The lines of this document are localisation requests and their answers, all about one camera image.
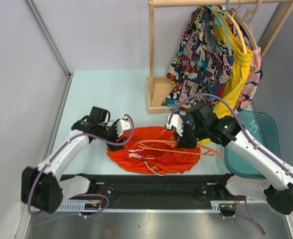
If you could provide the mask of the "orange shorts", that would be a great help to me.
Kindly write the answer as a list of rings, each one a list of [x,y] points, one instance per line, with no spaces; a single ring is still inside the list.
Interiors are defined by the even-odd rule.
[[[107,155],[113,162],[129,172],[156,175],[183,174],[192,169],[200,156],[134,148],[134,144],[139,140],[170,140],[172,136],[174,132],[162,126],[138,127],[135,128],[131,140],[124,145],[125,149],[107,150]]]

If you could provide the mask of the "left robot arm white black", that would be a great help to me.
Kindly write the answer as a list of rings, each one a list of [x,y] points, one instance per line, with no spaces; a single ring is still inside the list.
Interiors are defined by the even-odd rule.
[[[77,120],[60,147],[35,167],[26,167],[21,176],[21,201],[34,215],[45,211],[54,213],[61,203],[73,197],[92,199],[97,193],[96,179],[88,174],[62,180],[62,176],[76,156],[92,141],[99,140],[109,149],[122,149],[134,134],[134,121],[125,114],[112,125],[108,110],[92,107],[89,115]]]

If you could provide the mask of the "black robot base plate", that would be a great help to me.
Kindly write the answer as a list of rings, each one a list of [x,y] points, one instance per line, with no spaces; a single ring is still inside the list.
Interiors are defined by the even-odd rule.
[[[211,208],[211,202],[236,205],[244,196],[229,193],[224,183],[226,175],[92,175],[95,186],[85,197],[75,196],[75,200],[95,202],[106,196],[110,210],[137,211],[156,210],[195,211]]]

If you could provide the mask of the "orange plastic hanger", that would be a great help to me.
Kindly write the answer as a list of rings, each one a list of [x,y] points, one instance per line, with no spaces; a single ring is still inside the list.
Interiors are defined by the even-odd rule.
[[[170,140],[163,139],[146,139],[139,140],[134,144],[134,148],[140,149],[148,149],[155,151],[163,151],[163,152],[172,152],[179,154],[187,154],[187,155],[198,155],[198,156],[217,156],[218,158],[222,158],[220,152],[211,147],[205,146],[203,144],[196,143],[194,149],[178,149],[177,148],[177,140],[173,139],[173,136]]]

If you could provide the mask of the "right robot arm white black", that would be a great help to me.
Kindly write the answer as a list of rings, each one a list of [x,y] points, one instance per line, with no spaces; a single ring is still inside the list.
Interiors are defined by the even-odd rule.
[[[184,123],[178,114],[171,114],[166,121],[165,127],[174,131],[178,148],[194,149],[197,141],[208,138],[243,157],[264,176],[262,180],[227,174],[218,182],[217,195],[221,199],[250,197],[267,202],[281,214],[293,212],[293,166],[260,144],[237,118],[219,119],[205,103],[192,106],[189,114],[193,126]]]

